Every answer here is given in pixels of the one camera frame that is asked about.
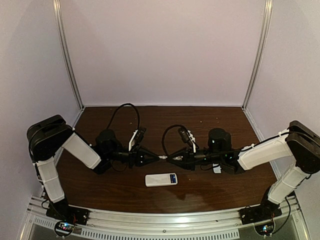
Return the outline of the clear handle screwdriver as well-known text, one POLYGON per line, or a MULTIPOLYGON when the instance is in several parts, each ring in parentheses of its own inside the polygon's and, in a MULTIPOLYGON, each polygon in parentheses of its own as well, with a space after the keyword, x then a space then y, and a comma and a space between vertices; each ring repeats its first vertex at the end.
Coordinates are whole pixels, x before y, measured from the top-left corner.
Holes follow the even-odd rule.
POLYGON ((183 160, 183 156, 176 156, 176 157, 173 157, 173 156, 167 156, 167 155, 159 155, 158 158, 160 160, 174 160, 174 161, 182 161, 183 160))

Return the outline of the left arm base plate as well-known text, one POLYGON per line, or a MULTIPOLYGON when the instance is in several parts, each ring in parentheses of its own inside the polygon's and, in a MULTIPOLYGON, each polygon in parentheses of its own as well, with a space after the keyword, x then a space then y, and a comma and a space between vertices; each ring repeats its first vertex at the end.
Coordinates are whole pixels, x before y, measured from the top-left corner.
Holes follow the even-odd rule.
POLYGON ((90 211, 84 208, 51 205, 46 211, 46 216, 70 224, 85 226, 88 221, 89 213, 90 211))

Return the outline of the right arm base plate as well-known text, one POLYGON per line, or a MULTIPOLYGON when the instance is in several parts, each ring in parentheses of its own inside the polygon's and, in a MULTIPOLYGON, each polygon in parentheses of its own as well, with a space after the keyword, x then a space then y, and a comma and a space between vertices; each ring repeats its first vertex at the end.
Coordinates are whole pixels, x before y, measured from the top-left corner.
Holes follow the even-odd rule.
POLYGON ((266 208, 262 208, 261 205, 247 206, 240 209, 238 212, 243 225, 270 220, 282 215, 280 208, 268 210, 266 208))

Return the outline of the white battery cover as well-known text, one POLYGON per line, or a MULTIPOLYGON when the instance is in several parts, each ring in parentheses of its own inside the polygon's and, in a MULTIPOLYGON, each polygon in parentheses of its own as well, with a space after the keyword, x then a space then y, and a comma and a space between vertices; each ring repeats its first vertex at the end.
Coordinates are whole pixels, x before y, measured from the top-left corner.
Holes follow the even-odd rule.
POLYGON ((221 170, 220 166, 213 167, 212 170, 213 170, 214 174, 221 174, 222 173, 222 170, 221 170))

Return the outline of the white remote control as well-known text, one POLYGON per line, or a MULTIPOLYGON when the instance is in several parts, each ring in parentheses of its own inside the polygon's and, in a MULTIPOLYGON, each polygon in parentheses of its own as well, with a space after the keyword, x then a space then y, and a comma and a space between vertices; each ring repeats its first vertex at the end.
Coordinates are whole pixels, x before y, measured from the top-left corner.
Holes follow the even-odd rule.
POLYGON ((147 174, 144 180, 146 187, 164 187, 178 184, 176 173, 147 174))

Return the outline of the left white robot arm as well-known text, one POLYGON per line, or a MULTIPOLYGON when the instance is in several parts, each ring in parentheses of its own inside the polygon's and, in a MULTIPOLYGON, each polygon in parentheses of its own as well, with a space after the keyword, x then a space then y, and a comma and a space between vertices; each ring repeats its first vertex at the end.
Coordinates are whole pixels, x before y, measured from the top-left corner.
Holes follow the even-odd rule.
POLYGON ((115 132, 106 128, 89 144, 61 115, 54 115, 32 125, 27 130, 28 150, 39 182, 52 203, 66 199, 56 168, 56 153, 67 151, 97 175, 120 161, 128 168, 142 167, 159 161, 160 157, 141 145, 146 129, 134 131, 128 147, 117 139, 115 132))

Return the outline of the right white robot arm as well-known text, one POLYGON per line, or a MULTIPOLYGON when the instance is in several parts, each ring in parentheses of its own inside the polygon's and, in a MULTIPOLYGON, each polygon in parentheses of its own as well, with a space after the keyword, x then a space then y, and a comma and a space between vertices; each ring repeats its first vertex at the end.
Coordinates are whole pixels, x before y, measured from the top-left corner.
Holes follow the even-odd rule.
POLYGON ((191 132, 178 130, 182 141, 189 147, 166 155, 167 162, 185 170, 196 165, 216 164, 229 174, 242 174, 273 160, 294 157, 295 162, 266 191, 256 212, 271 217, 280 203, 305 179, 320 170, 320 137, 297 120, 277 135, 259 143, 233 149, 231 134, 222 128, 208 132, 208 147, 198 149, 191 132))

